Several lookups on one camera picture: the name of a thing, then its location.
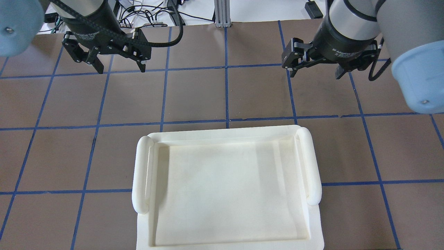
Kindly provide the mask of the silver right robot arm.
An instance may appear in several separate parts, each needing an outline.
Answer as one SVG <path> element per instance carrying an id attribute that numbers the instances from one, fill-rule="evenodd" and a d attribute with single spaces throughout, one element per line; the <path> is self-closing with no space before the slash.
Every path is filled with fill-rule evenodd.
<path id="1" fill-rule="evenodd" d="M 420 114 L 444 109 L 442 0 L 328 0 L 326 16 L 309 43 L 292 38 L 282 68 L 337 64 L 336 79 L 371 67 L 374 81 L 389 66 L 409 108 Z"/>

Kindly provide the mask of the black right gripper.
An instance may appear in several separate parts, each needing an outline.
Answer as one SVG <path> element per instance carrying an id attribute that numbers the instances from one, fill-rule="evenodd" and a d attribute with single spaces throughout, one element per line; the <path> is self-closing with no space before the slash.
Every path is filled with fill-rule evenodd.
<path id="1" fill-rule="evenodd" d="M 375 38 L 365 41 L 347 38 L 327 18 L 321 22 L 310 43 L 296 37 L 290 39 L 282 52 L 282 68 L 293 78 L 304 67 L 338 64 L 335 79 L 339 80 L 355 69 L 366 69 L 379 52 Z"/>

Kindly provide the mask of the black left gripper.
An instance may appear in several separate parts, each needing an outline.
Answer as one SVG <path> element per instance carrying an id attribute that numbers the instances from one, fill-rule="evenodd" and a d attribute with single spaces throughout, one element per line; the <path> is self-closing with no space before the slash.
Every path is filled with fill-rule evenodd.
<path id="1" fill-rule="evenodd" d="M 124 32 L 111 7 L 90 7 L 78 13 L 104 30 L 91 27 L 62 11 L 62 21 L 69 29 L 64 34 L 62 44 L 74 62 L 87 63 L 102 74 L 104 66 L 98 56 L 117 54 L 135 61 L 141 73 L 146 71 L 146 61 L 151 59 L 151 46 L 135 44 L 148 42 L 141 28 L 135 27 L 129 33 Z"/>

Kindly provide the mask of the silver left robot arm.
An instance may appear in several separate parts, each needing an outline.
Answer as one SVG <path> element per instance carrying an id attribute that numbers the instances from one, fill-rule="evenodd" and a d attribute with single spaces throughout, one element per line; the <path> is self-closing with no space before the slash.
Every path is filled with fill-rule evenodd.
<path id="1" fill-rule="evenodd" d="M 62 39 L 66 52 L 76 63 L 86 63 L 104 72 L 99 55 L 120 55 L 137 63 L 145 72 L 152 46 L 143 32 L 121 29 L 116 11 L 107 0 L 2 0 L 1 56 L 24 52 L 41 26 L 51 23 L 55 33 L 62 25 L 68 30 Z"/>

